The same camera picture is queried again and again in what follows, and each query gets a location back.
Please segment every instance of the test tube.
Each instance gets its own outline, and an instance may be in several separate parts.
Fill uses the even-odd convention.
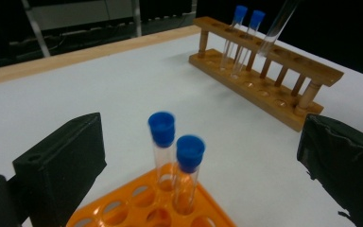
[[[255,10],[252,13],[251,19],[250,19],[250,25],[249,28],[247,28],[247,33],[246,33],[246,39],[248,40],[253,40],[253,38],[255,37],[255,34],[258,30],[258,27],[260,26],[262,20],[265,17],[265,13],[261,10]],[[244,48],[243,46],[241,46],[240,48],[238,48],[237,54],[235,55],[235,60],[234,60],[234,66],[233,66],[233,70],[232,70],[232,78],[234,79],[238,79],[238,73],[240,73],[244,62],[246,62],[246,58],[249,55],[250,51],[247,48]]]
[[[273,47],[273,44],[279,38],[279,35],[282,33],[282,30],[285,28],[288,19],[290,19],[296,7],[302,0],[286,0],[283,4],[281,10],[276,16],[275,20],[270,27],[267,36],[264,41],[261,43],[258,54],[260,56],[265,57],[269,50]]]
[[[243,24],[243,19],[246,16],[247,8],[244,6],[237,6],[234,11],[234,18],[232,24],[228,28],[230,32],[234,32],[241,27]],[[229,57],[232,55],[234,43],[226,40],[225,47],[223,49],[222,60],[220,61],[220,70],[225,70],[228,63]]]
[[[148,119],[152,135],[157,183],[163,191],[171,191],[175,176],[175,118],[168,112],[154,113]]]
[[[177,142],[178,164],[173,206],[181,215],[189,215],[193,212],[199,165],[204,151],[204,143],[195,135],[182,136]]]

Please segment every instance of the blue test tube cap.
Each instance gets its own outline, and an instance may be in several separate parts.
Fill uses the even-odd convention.
[[[265,13],[263,11],[255,10],[251,16],[250,26],[258,27],[259,24],[261,24],[262,20],[264,20],[264,17],[265,17]]]
[[[175,140],[175,117],[172,113],[157,112],[148,119],[152,139],[160,148],[168,148]]]
[[[178,139],[176,147],[176,157],[181,171],[194,173],[202,161],[204,142],[195,135],[185,135]]]
[[[248,9],[245,6],[237,6],[234,11],[234,21],[241,22],[246,16]]]

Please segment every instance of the test tube rack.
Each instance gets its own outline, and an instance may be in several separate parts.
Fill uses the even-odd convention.
[[[193,212],[181,215],[172,204],[173,191],[157,184],[156,169],[78,209],[67,227],[232,227],[236,226],[198,183]]]
[[[323,110],[320,104],[314,102],[320,87],[330,87],[343,76],[337,69],[277,44],[268,52],[262,71],[256,72],[252,66],[262,39],[248,39],[244,31],[230,29],[229,25],[210,17],[196,18],[194,25],[201,28],[199,52],[190,56],[189,62],[295,131],[302,130],[307,114],[320,114]],[[221,70],[219,65],[222,53],[215,49],[206,49],[209,32],[251,51],[249,61],[244,64],[244,70],[239,73],[238,79],[231,77],[233,59],[228,59],[226,69]],[[268,77],[268,69],[273,61],[282,65],[276,80]],[[282,84],[288,70],[299,74],[292,89]],[[301,95],[299,92],[306,79],[310,81]]]

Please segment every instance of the empty test tube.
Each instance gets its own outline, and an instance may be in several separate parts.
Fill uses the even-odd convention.
[[[177,142],[178,164],[173,206],[181,215],[189,215],[193,212],[199,165],[204,151],[204,143],[195,135],[182,136]]]
[[[255,34],[262,22],[262,20],[265,17],[265,13],[263,11],[260,10],[255,10],[252,13],[251,19],[250,19],[250,25],[249,28],[247,29],[247,33],[246,33],[246,39],[250,39],[252,40],[255,37]],[[240,48],[238,48],[238,52],[235,55],[235,60],[234,60],[234,66],[233,66],[233,70],[232,70],[232,78],[237,79],[238,78],[238,73],[241,71],[244,62],[246,61],[247,56],[249,55],[250,51],[247,48],[244,48],[243,46],[241,46]]]
[[[270,27],[267,36],[264,41],[261,43],[258,54],[260,56],[266,56],[269,50],[273,47],[273,44],[279,38],[279,35],[282,33],[282,30],[285,28],[288,19],[290,19],[296,7],[302,0],[285,0],[281,10],[276,16],[275,20]]]
[[[173,189],[176,154],[173,146],[175,139],[175,118],[171,113],[157,112],[148,119],[153,140],[157,183],[164,191]]]
[[[241,24],[243,23],[243,19],[246,16],[247,10],[248,9],[244,6],[237,6],[235,8],[234,18],[233,18],[232,24],[230,25],[230,28],[229,28],[229,30],[231,32],[234,32],[241,27]],[[221,70],[224,70],[226,68],[228,59],[232,55],[233,46],[234,46],[234,43],[230,42],[229,40],[226,40],[225,47],[223,49],[222,60],[220,62]]]

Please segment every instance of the wooden table edge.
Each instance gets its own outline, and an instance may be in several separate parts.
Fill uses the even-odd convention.
[[[198,34],[199,32],[200,28],[197,26],[185,26],[142,37],[132,38],[121,42],[103,44],[100,46],[52,56],[45,59],[38,59],[0,67],[0,83],[32,76],[74,63],[89,61],[152,44],[160,44],[167,41],[176,40],[182,37]]]

